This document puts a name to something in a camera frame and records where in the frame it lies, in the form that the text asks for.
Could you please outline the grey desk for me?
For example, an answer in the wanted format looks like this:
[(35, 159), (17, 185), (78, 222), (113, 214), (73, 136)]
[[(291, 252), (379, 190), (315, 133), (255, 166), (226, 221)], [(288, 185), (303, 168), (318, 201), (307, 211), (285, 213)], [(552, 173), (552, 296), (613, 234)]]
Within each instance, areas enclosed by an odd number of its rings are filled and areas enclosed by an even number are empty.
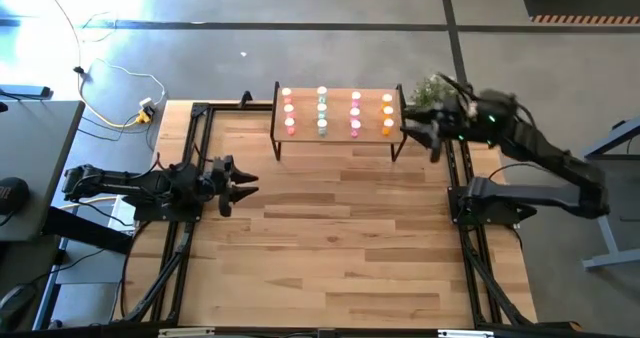
[(0, 179), (18, 177), (30, 198), (0, 215), (0, 242), (41, 233), (85, 105), (80, 101), (7, 101), (0, 113)]

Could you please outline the black desk beam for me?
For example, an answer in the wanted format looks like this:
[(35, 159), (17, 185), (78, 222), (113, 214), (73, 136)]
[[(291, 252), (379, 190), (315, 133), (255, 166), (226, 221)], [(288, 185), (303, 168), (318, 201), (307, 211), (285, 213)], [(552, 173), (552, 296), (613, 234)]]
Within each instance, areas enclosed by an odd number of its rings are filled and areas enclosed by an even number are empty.
[(121, 254), (126, 254), (133, 242), (131, 235), (55, 207), (49, 208), (41, 233), (60, 236)]

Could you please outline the black computer mouse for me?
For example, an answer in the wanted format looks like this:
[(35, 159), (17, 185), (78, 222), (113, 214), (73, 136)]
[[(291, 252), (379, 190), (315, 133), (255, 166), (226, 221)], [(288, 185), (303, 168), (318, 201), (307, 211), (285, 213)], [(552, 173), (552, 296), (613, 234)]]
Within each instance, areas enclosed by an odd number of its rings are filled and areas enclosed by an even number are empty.
[(20, 284), (12, 288), (0, 300), (0, 332), (15, 329), (23, 319), (36, 294), (31, 284)]

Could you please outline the blue-grey metal table frame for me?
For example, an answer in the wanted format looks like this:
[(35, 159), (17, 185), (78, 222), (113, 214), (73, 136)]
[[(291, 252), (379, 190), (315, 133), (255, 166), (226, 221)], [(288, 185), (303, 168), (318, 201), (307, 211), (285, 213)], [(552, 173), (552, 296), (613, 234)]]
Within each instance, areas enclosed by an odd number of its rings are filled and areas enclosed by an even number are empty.
[[(623, 170), (623, 178), (629, 178), (632, 169), (640, 169), (640, 153), (629, 152), (630, 145), (636, 137), (640, 140), (640, 116), (615, 124), (606, 138), (583, 152), (583, 158), (588, 162), (612, 162), (615, 168)], [(586, 270), (640, 262), (640, 248), (627, 250), (618, 248), (609, 215), (599, 217), (597, 222), (608, 252), (584, 259), (582, 264)]]

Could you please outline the black round device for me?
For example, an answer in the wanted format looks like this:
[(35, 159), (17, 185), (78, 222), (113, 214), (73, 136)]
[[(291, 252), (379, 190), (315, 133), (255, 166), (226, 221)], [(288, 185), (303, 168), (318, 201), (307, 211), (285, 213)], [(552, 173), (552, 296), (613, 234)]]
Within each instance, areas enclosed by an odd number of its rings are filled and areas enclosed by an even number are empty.
[(30, 198), (28, 184), (18, 177), (0, 179), (0, 215), (21, 210)]

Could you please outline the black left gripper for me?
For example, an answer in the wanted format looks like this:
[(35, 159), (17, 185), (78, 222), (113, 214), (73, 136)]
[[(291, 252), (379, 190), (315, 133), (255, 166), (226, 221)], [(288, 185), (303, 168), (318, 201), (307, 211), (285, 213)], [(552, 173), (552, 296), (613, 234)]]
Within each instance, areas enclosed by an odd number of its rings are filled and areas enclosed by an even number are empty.
[(212, 163), (212, 170), (205, 172), (202, 176), (201, 193), (206, 201), (217, 197), (219, 213), (223, 217), (230, 217), (232, 203), (237, 203), (259, 191), (255, 186), (237, 186), (233, 183), (255, 182), (259, 177), (233, 168), (234, 160), (231, 155), (216, 157)]

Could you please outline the silver bracket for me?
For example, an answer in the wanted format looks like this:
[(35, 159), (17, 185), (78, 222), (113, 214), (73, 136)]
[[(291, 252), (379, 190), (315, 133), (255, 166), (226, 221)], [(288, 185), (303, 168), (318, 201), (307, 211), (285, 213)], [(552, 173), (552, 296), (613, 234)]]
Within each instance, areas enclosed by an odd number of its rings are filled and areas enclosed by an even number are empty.
[(180, 327), (161, 329), (157, 338), (212, 338), (215, 334), (214, 328)]
[(439, 329), (438, 338), (495, 338), (492, 331)]

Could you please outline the green potted plant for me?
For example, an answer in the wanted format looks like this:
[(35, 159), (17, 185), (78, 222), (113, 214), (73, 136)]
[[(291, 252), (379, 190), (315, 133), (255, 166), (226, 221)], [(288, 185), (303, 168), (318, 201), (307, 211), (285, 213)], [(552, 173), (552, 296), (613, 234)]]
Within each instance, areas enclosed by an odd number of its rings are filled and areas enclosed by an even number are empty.
[(435, 73), (416, 84), (409, 98), (409, 105), (418, 108), (443, 108), (450, 98), (456, 98), (457, 90), (450, 84), (451, 77)]

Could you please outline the white box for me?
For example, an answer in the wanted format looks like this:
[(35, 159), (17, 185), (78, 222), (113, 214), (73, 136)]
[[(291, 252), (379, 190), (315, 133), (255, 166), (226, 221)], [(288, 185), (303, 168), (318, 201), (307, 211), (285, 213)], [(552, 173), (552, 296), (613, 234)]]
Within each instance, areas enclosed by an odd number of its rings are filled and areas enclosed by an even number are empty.
[(135, 210), (134, 206), (124, 202), (122, 198), (117, 198), (110, 213), (109, 227), (117, 231), (134, 230), (136, 225)]

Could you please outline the black aluminium rig frame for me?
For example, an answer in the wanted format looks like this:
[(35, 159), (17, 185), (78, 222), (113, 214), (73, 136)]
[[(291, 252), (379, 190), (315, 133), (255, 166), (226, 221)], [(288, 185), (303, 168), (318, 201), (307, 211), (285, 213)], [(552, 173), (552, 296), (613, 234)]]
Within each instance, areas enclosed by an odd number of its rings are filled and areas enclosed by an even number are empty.
[(450, 169), (411, 142), (392, 161), (380, 145), (291, 144), (276, 158), (264, 101), (172, 101), (163, 160), (233, 155), (259, 191), (229, 218), (209, 202), (192, 240), (133, 337), (214, 328), (214, 337), (435, 338), (439, 329), (495, 338), (569, 338), (537, 322), (515, 236), (488, 232), (497, 280), (523, 310), (489, 315), (488, 293), (463, 260), (449, 219)]

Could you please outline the wooden shelf black metal frame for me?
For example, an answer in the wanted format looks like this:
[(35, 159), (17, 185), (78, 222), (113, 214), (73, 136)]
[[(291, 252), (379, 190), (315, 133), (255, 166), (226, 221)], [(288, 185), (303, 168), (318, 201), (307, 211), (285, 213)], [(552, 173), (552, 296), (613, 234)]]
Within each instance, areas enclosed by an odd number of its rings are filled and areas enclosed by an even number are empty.
[[(290, 88), (292, 91), (292, 105), (295, 110), (295, 134), (290, 136), (286, 132), (284, 121), (286, 119), (283, 110), (281, 90)], [(400, 130), (405, 123), (402, 110), (406, 107), (406, 99), (403, 87), (398, 84), (393, 89), (366, 89), (366, 88), (328, 88), (327, 134), (321, 137), (317, 127), (317, 88), (283, 87), (279, 83), (274, 85), (272, 99), (272, 114), (270, 126), (270, 140), (276, 158), (281, 157), (284, 143), (355, 143), (355, 144), (381, 144), (390, 147), (391, 159), (395, 161), (404, 148), (407, 135)], [(353, 91), (361, 93), (360, 115), (361, 129), (357, 138), (351, 137), (350, 109), (351, 95)], [(393, 96), (390, 105), (394, 112), (391, 119), (394, 126), (389, 136), (382, 134), (383, 114), (382, 96), (389, 93)]]

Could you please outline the black flat device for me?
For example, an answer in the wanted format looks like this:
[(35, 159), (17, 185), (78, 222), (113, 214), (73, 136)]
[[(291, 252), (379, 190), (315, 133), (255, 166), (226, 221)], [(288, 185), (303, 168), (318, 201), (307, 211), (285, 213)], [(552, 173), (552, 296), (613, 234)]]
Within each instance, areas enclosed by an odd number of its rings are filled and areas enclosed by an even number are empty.
[(47, 86), (0, 84), (0, 95), (29, 99), (50, 99), (52, 90)]

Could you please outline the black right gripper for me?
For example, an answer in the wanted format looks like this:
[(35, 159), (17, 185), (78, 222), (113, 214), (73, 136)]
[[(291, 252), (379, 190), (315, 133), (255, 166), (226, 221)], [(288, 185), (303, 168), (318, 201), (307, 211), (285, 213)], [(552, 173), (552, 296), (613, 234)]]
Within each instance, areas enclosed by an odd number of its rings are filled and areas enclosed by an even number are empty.
[(431, 150), (432, 163), (440, 160), (444, 141), (458, 139), (463, 134), (464, 110), (459, 100), (454, 97), (445, 98), (435, 103), (432, 108), (407, 106), (403, 109), (402, 115), (409, 120), (400, 127), (400, 130), (424, 148)]

